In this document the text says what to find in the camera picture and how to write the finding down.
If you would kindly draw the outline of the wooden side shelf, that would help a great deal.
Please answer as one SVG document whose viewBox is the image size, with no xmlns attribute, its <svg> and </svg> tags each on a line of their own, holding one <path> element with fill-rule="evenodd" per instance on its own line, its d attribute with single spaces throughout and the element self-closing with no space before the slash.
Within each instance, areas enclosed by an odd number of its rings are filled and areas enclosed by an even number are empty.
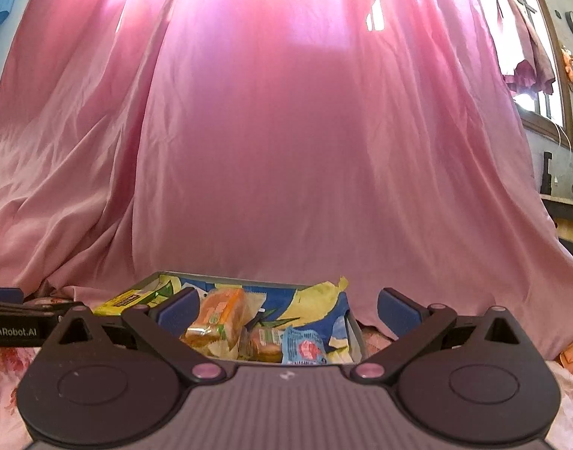
<svg viewBox="0 0 573 450">
<path fill-rule="evenodd" d="M 559 242 L 573 256 L 573 198 L 566 199 L 552 195 L 553 176 L 550 174 L 552 153 L 543 153 L 543 167 L 541 177 L 541 198 L 547 212 L 553 219 L 557 230 Z"/>
</svg>

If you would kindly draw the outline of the brown round cake packet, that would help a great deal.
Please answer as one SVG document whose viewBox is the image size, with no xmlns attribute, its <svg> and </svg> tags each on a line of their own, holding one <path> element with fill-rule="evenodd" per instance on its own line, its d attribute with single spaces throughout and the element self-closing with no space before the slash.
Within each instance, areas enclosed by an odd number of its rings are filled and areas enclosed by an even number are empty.
<svg viewBox="0 0 573 450">
<path fill-rule="evenodd" d="M 242 337 L 239 354 L 245 360 L 280 364 L 282 362 L 283 331 L 259 326 L 247 331 Z"/>
</svg>

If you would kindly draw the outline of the blue cartoon snack packet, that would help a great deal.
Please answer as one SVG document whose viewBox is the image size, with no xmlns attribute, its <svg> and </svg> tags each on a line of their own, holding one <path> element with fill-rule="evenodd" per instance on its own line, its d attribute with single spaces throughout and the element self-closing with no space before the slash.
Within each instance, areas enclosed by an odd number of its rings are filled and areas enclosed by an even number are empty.
<svg viewBox="0 0 573 450">
<path fill-rule="evenodd" d="M 324 342 L 314 330 L 287 327 L 281 340 L 285 365 L 321 366 L 327 364 Z"/>
</svg>

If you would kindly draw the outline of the wooden framed window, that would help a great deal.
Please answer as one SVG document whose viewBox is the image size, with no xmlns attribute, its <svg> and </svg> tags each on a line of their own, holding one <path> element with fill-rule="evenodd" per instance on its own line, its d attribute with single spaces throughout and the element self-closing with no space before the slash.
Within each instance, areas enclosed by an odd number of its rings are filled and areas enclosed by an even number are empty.
<svg viewBox="0 0 573 450">
<path fill-rule="evenodd" d="M 573 149 L 573 115 L 565 61 L 546 0 L 510 0 L 528 39 L 523 70 L 534 79 L 514 86 L 514 100 L 525 128 Z"/>
</svg>

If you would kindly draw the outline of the grey cardboard snack box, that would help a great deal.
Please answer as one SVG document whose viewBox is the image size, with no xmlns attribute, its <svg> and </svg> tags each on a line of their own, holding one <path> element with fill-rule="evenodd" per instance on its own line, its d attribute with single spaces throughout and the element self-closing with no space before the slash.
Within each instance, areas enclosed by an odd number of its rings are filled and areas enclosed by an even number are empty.
<svg viewBox="0 0 573 450">
<path fill-rule="evenodd" d="M 211 343 L 203 349 L 191 347 L 206 357 L 251 362 L 241 357 L 239 349 L 245 333 L 259 326 L 276 328 L 283 333 L 287 327 L 316 331 L 324 342 L 327 364 L 357 363 L 365 353 L 359 327 L 349 311 L 345 292 L 346 279 L 341 279 L 337 283 L 324 281 L 310 287 L 293 287 L 262 285 L 253 281 L 194 274 L 158 272 L 129 289 L 156 290 L 162 285 L 172 286 L 173 294 L 170 297 L 185 288 L 194 288 L 199 295 L 200 304 L 214 288 L 242 288 L 246 292 L 248 312 L 239 340 L 232 348 L 220 342 Z"/>
</svg>

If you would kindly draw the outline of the pink satin sheet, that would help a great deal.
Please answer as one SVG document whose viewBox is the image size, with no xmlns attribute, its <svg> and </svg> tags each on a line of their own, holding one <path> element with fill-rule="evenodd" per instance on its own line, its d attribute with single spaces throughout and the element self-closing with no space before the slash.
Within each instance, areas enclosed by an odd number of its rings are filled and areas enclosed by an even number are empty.
<svg viewBox="0 0 573 450">
<path fill-rule="evenodd" d="M 554 358 L 573 257 L 479 0 L 29 0 L 0 79 L 0 288 L 158 270 L 508 308 Z"/>
</svg>

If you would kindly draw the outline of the orange bread packet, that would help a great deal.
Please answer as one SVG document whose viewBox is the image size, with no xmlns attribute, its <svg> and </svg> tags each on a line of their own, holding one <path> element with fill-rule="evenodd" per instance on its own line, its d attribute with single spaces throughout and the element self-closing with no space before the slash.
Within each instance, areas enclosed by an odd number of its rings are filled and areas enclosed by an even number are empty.
<svg viewBox="0 0 573 450">
<path fill-rule="evenodd" d="M 180 340 L 197 350 L 214 342 L 232 348 L 239 340 L 247 312 L 247 294 L 242 288 L 214 288 L 201 302 L 196 320 Z"/>
</svg>

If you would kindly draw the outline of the yellow snack bar packet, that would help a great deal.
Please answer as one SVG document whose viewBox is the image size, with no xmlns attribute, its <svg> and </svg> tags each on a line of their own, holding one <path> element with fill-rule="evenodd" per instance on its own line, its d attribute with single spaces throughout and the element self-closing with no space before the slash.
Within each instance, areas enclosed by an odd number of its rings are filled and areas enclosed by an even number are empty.
<svg viewBox="0 0 573 450">
<path fill-rule="evenodd" d="M 130 289 L 108 300 L 94 309 L 94 313 L 99 316 L 118 316 L 126 309 L 144 305 L 153 308 L 163 301 L 166 301 L 173 294 L 171 285 L 162 285 L 156 289 Z"/>
</svg>

